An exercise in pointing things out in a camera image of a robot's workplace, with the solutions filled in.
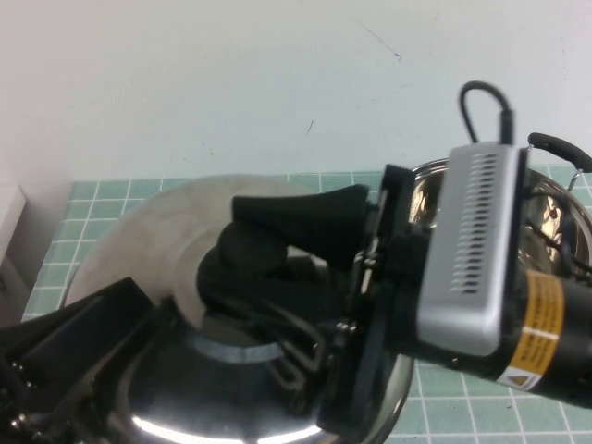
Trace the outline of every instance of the stainless steel pot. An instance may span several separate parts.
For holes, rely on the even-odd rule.
[[[549,179],[535,170],[528,170],[527,174],[533,191],[559,194],[569,202],[576,225],[575,241],[570,245],[572,254],[583,263],[592,264],[592,218],[582,204],[570,193],[581,173],[592,171],[592,157],[568,142],[544,134],[533,133],[528,140],[532,148],[543,149],[574,164],[576,172],[568,190],[555,180]],[[415,169],[417,179],[410,213],[411,222],[430,227],[436,225],[439,191],[447,170],[447,159],[429,162]],[[528,219],[533,221],[547,237],[561,244],[563,237],[561,223],[565,214],[559,203],[552,197],[537,196],[525,200],[523,205],[523,212]],[[549,247],[528,226],[523,227],[523,238],[518,258],[524,266],[530,269],[548,274],[558,273],[559,253]]]

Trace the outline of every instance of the screw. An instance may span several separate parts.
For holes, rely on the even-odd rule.
[[[339,322],[337,324],[337,330],[339,330],[341,333],[354,333],[357,328],[358,326],[356,326],[355,322],[352,322],[351,324]]]

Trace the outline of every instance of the green cutting mat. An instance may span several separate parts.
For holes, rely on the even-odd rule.
[[[567,186],[571,166],[534,169]],[[362,183],[376,198],[382,172],[290,174],[278,179],[317,191]],[[60,306],[67,282],[99,237],[144,199],[188,179],[79,182],[47,252],[24,319]],[[575,197],[592,210],[592,177],[579,179]],[[420,363],[390,444],[592,444],[592,413]]]

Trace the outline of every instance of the black cable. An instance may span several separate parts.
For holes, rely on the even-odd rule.
[[[466,108],[466,94],[471,90],[485,91],[486,93],[491,94],[498,101],[499,106],[501,107],[501,112],[499,113],[499,143],[503,145],[512,145],[514,141],[514,117],[508,100],[495,86],[479,80],[465,83],[459,94],[459,105],[461,107],[462,120],[464,121],[466,130],[469,132],[471,142],[479,142],[475,133],[475,129],[473,128],[473,123],[469,117],[469,112]]]

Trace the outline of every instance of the pot lid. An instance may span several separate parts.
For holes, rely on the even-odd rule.
[[[195,285],[199,264],[231,220],[233,196],[308,192],[258,177],[198,179],[140,205],[97,242],[72,280],[67,303],[132,277],[155,304],[172,294],[182,317],[151,341],[118,381],[107,438],[112,433],[111,439],[124,443],[203,444],[343,440],[316,425],[323,376],[315,381],[307,408],[295,413],[292,394],[278,383],[287,361],[281,348],[207,315]],[[413,374],[408,358],[384,353],[382,365],[388,389],[380,394],[364,442],[386,439]]]

